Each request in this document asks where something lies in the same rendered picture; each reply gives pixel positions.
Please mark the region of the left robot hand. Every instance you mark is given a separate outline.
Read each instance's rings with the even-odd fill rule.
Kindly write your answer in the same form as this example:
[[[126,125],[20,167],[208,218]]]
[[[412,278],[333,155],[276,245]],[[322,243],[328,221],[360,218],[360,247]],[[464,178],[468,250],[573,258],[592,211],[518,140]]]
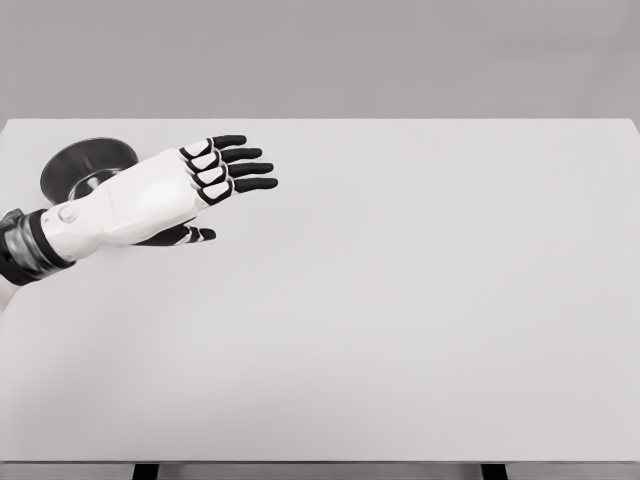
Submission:
[[[244,135],[207,137],[162,151],[103,183],[92,194],[101,241],[111,245],[177,246],[212,241],[192,222],[240,194],[271,190],[278,180],[263,151]]]

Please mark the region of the dark metal pot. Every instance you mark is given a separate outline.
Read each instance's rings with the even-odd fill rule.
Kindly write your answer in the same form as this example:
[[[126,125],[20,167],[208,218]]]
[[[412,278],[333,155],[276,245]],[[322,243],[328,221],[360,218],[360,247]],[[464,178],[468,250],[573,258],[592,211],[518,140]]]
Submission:
[[[58,205],[92,193],[99,185],[136,165],[134,149],[119,139],[90,138],[56,153],[45,165],[40,188],[45,198]]]

